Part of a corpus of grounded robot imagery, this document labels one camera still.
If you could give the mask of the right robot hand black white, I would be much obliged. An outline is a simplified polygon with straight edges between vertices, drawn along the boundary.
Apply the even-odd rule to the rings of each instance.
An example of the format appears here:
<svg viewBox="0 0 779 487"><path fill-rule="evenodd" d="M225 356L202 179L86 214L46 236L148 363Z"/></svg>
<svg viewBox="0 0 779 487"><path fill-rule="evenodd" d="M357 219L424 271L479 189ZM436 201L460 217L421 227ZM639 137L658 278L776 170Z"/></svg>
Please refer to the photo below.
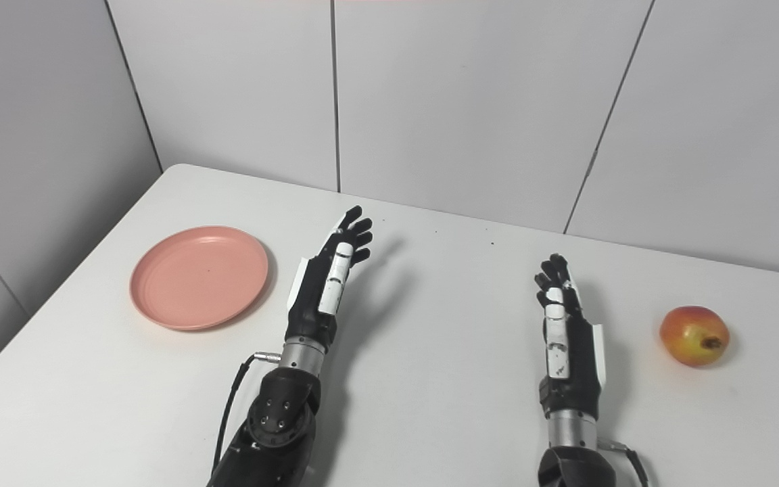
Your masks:
<svg viewBox="0 0 779 487"><path fill-rule="evenodd" d="M605 383L603 331L584 316L578 288L564 256L554 253L534 277L544 311L546 373L539 383L545 414L562 410L599 419Z"/></svg>

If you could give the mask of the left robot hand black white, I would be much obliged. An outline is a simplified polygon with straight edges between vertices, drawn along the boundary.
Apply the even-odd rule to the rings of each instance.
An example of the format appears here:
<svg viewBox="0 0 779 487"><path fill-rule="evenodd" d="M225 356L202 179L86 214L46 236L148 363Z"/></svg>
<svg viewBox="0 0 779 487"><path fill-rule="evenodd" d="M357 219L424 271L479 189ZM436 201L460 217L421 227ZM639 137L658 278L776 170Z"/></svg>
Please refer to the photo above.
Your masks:
<svg viewBox="0 0 779 487"><path fill-rule="evenodd" d="M347 210L318 253L301 260L288 299L285 339L303 337L324 351L333 345L336 314L350 271L371 255L366 246L373 238L372 221L362 213L361 206Z"/></svg>

